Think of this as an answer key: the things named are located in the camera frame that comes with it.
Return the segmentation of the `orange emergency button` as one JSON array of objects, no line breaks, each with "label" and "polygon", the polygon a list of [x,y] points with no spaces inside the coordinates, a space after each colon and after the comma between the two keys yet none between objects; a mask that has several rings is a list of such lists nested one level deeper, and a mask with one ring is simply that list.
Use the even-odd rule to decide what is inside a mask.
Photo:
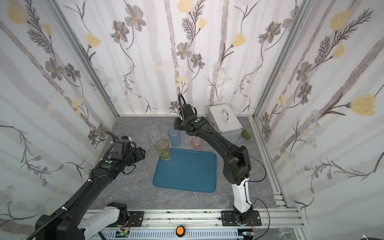
[{"label": "orange emergency button", "polygon": [[182,238],[184,237],[186,234],[186,229],[184,226],[178,226],[177,229],[176,229],[176,235],[177,237],[179,238]]}]

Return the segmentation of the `yellow plastic tumbler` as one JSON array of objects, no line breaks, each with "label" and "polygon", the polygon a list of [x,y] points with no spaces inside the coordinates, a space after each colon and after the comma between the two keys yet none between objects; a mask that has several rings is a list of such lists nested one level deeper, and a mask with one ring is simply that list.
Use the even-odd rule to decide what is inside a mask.
[{"label": "yellow plastic tumbler", "polygon": [[171,158],[170,144],[167,140],[161,139],[157,141],[155,148],[164,161],[168,161]]}]

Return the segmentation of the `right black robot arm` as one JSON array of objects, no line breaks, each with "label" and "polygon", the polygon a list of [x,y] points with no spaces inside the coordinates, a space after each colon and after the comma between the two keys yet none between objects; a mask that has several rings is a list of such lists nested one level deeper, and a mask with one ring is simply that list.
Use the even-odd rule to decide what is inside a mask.
[{"label": "right black robot arm", "polygon": [[249,155],[245,146],[237,146],[228,141],[204,117],[199,117],[197,109],[178,94],[180,117],[175,119],[174,129],[184,131],[187,135],[199,137],[208,143],[223,159],[223,174],[232,184],[234,194],[234,217],[238,225],[244,226],[254,212],[254,204],[250,200],[248,185],[252,170]]}]

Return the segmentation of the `silver aluminium case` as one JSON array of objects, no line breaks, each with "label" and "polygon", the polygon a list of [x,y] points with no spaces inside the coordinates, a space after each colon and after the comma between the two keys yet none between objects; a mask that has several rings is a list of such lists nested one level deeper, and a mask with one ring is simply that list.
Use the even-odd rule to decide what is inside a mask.
[{"label": "silver aluminium case", "polygon": [[213,128],[229,142],[235,143],[238,141],[243,126],[229,104],[209,106],[208,120]]}]

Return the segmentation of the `green small object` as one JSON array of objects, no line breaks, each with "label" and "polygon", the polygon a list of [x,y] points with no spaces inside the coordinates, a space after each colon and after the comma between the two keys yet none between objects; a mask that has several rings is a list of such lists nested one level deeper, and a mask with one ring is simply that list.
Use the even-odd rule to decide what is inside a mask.
[{"label": "green small object", "polygon": [[246,129],[242,129],[242,136],[246,139],[246,140],[249,140],[252,138],[252,136],[250,135],[250,133],[246,130]]}]

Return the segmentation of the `clear faceted glass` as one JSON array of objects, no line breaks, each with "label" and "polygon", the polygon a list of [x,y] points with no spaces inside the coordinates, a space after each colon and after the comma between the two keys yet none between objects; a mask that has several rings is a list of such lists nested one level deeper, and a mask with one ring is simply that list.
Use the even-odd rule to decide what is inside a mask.
[{"label": "clear faceted glass", "polygon": [[147,129],[143,126],[139,126],[135,129],[135,135],[139,140],[139,145],[145,151],[150,149],[150,142],[147,135]]},{"label": "clear faceted glass", "polygon": [[158,123],[155,121],[149,121],[146,123],[146,128],[151,142],[155,145],[156,142],[161,139]]}]

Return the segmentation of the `aluminium mounting rail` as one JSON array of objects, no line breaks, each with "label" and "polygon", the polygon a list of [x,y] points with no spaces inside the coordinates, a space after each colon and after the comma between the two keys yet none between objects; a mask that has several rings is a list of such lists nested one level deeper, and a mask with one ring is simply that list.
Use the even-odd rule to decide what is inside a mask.
[{"label": "aluminium mounting rail", "polygon": [[[90,240],[308,240],[297,209],[255,209],[244,226],[230,210],[129,210],[126,224],[96,230]],[[176,235],[178,226],[186,234]]]}]

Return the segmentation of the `teal plastic tray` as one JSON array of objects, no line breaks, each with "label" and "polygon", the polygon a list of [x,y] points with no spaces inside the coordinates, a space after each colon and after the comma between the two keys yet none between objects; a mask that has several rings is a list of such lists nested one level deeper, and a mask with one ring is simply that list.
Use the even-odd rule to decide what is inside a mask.
[{"label": "teal plastic tray", "polygon": [[212,152],[171,149],[159,158],[153,185],[158,188],[213,193],[217,184],[217,156]]}]

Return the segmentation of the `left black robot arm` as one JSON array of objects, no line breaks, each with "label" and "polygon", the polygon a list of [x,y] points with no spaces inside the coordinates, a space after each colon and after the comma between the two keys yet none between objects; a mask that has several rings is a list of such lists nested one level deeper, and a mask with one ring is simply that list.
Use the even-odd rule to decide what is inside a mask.
[{"label": "left black robot arm", "polygon": [[146,151],[137,147],[131,138],[112,138],[111,146],[90,170],[86,182],[53,214],[42,215],[35,224],[35,231],[27,237],[28,240],[84,240],[86,233],[93,237],[94,234],[85,227],[79,228],[83,216],[120,173],[127,175],[125,167],[133,166],[146,157]]}]

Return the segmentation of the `blue plastic tumbler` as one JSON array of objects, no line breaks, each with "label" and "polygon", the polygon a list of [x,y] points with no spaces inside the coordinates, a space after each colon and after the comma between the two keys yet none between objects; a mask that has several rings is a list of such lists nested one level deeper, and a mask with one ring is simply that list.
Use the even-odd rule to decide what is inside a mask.
[{"label": "blue plastic tumbler", "polygon": [[169,140],[174,148],[178,148],[181,145],[181,131],[170,128],[168,130]]}]

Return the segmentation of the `pink plastic cup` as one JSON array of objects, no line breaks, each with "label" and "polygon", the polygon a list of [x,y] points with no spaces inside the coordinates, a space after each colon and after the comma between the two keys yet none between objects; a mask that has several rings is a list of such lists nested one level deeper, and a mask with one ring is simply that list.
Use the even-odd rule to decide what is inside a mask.
[{"label": "pink plastic cup", "polygon": [[203,143],[203,140],[201,138],[199,138],[199,137],[193,137],[192,140],[191,140],[192,148],[195,151],[199,151],[201,149],[202,143]]}]

